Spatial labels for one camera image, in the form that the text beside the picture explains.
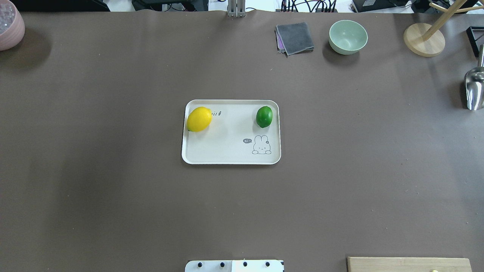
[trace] bowl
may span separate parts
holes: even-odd
[[[368,34],[357,22],[341,20],[330,28],[331,48],[342,55],[351,55],[360,51],[366,42],[368,42]]]
[[[0,16],[9,13],[11,13],[13,21],[5,22],[0,19],[1,24],[7,23],[6,29],[0,28],[0,51],[10,49],[20,43],[25,34],[24,20],[15,5],[8,0],[0,0]]]

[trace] lemon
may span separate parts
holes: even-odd
[[[212,121],[212,111],[206,107],[198,107],[188,115],[186,127],[189,131],[199,132],[206,129]]]
[[[272,110],[268,106],[263,106],[257,111],[256,115],[257,124],[264,128],[268,127],[272,123]]]

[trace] gray folded cloth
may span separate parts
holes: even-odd
[[[291,25],[276,25],[276,39],[279,52],[288,56],[314,49],[313,39],[306,22]]]

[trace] pink bowl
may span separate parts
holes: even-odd
[[[0,0],[0,4],[7,3],[12,4],[8,0]],[[4,33],[0,34],[0,51],[10,49],[20,43],[25,34],[24,19],[22,19],[15,5],[13,6],[15,9],[15,18],[11,26]]]

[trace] cartoon rabbit illustration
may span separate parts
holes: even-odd
[[[256,136],[254,139],[254,151],[252,151],[252,154],[271,154],[271,145],[269,144],[267,136]]]

